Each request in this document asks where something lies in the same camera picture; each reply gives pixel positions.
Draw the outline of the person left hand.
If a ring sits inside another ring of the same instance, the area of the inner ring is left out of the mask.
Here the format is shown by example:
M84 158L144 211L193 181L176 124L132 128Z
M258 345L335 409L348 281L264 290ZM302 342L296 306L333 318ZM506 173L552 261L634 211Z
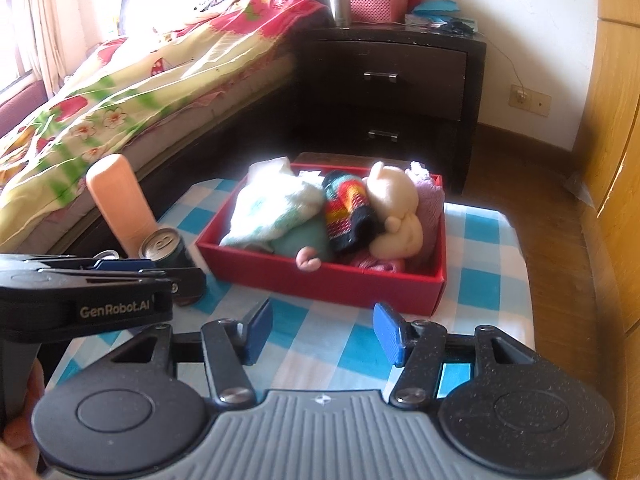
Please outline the person left hand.
M1 438L1 480L39 479L39 451L32 435L32 411L44 393L42 366L35 360L30 372L24 410L11 420Z

